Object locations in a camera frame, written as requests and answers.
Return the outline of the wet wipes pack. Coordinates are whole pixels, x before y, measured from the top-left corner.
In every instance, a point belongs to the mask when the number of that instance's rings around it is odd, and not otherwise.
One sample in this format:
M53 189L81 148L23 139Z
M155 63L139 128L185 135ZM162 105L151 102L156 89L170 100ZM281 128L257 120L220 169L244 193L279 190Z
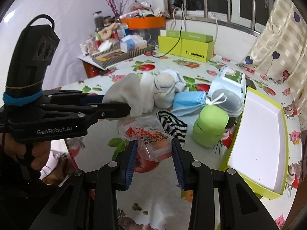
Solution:
M208 96L212 97L212 94L219 89L229 90L244 100L246 95L245 74L232 67L222 67L211 82Z

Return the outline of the clear lidded dark container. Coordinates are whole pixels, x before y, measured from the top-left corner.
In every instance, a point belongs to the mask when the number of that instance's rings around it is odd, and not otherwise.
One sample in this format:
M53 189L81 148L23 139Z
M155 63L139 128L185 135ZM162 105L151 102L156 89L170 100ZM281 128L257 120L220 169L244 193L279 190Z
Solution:
M226 128L235 125L244 109L243 100L234 92L225 89L216 90L211 96L211 102L228 114Z

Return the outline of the orange box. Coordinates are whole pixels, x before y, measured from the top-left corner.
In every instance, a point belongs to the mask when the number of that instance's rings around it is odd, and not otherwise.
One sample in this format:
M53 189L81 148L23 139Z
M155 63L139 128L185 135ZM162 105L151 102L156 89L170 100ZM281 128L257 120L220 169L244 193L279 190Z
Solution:
M135 17L122 19L130 30L165 28L165 17Z

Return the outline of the black white striped sock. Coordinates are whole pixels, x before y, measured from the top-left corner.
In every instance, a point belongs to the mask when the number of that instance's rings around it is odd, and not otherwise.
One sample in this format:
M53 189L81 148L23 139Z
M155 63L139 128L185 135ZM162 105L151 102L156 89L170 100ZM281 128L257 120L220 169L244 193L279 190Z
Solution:
M170 136L177 138L181 146L184 146L187 124L168 111L158 111L156 117L160 121L164 131Z

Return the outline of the snack packet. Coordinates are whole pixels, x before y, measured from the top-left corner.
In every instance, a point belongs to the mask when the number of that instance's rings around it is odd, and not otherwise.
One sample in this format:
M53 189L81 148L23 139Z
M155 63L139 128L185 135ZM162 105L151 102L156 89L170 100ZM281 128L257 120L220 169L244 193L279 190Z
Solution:
M144 160L158 163L172 156L172 139L155 116L144 116L118 122L119 135L137 141L137 152Z

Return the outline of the long white sock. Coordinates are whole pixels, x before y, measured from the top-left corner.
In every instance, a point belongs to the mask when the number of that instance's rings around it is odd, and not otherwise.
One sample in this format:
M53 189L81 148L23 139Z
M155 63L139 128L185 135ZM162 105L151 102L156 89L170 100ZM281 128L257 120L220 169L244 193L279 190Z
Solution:
M151 73L143 72L140 80L140 88L143 99L143 113L151 113L154 108L153 94L154 76Z

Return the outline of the black smartphone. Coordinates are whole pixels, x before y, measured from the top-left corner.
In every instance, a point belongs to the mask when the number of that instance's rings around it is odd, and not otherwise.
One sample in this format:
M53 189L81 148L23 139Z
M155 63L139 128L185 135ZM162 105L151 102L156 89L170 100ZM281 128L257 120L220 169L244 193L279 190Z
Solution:
M246 79L246 89L248 89L248 87L250 87L250 88L252 88L254 90L257 90L257 87L256 87L255 83L252 80L247 78Z

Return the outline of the blue white tissue pack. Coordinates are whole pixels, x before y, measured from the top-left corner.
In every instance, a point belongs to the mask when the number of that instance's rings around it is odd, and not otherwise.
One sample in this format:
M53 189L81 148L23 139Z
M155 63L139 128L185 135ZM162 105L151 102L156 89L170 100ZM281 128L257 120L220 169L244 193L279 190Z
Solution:
M147 41L139 35L127 35L120 40L120 49L124 53L128 53L137 49L143 49L147 46Z

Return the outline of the white cloth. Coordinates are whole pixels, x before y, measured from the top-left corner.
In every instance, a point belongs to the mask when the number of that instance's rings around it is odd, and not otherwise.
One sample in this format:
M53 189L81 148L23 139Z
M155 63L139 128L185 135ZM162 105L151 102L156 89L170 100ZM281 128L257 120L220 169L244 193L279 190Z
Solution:
M144 109L144 99L140 87L140 78L134 73L127 74L107 90L102 101L104 103L127 103L131 108L130 117L141 116Z

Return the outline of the lime green tray box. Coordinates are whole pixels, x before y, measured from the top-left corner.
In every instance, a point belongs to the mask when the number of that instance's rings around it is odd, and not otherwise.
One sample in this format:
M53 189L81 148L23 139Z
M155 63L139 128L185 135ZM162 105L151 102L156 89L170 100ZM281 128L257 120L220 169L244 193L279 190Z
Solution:
M248 88L243 114L220 170L235 169L255 193L269 200L280 197L288 172L287 135L282 107Z

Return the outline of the green Shishangnx box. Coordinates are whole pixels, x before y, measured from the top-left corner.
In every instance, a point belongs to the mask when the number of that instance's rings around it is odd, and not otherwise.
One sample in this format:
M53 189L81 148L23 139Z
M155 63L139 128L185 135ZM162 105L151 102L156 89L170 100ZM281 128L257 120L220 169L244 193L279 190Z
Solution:
M160 30L158 49L160 53L169 53L200 62L208 62L213 57L212 35L194 32Z

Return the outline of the beige sock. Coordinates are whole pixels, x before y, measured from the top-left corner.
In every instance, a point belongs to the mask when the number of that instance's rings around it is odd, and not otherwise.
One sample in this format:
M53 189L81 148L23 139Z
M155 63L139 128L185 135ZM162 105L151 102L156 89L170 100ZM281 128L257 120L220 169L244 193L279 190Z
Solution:
M159 73L154 78L153 98L156 107L170 108L175 96L175 80L171 74Z

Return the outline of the green plastic jar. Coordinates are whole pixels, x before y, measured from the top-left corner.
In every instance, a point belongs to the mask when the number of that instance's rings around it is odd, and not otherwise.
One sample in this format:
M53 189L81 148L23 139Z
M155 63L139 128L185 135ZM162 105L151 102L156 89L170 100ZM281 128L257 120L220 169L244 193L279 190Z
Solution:
M194 123L192 137L205 149L214 147L224 134L228 114L216 105L206 105Z

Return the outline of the heart pattern curtain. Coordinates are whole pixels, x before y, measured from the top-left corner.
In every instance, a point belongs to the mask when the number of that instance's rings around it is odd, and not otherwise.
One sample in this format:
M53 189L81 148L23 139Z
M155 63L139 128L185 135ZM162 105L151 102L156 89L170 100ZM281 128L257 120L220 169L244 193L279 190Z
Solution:
M306 21L292 0L275 0L260 36L239 66L287 83L300 128L306 130Z

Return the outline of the striped cardboard tray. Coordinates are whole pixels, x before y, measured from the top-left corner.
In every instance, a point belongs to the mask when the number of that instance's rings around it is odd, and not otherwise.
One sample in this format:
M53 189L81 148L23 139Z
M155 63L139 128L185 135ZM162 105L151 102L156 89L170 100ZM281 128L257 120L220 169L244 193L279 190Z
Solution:
M120 51L120 49L109 49L101 53L92 54L91 59L98 64L99 67L105 70L118 62L132 59L153 50L154 45L149 45L146 48L129 51L127 53Z

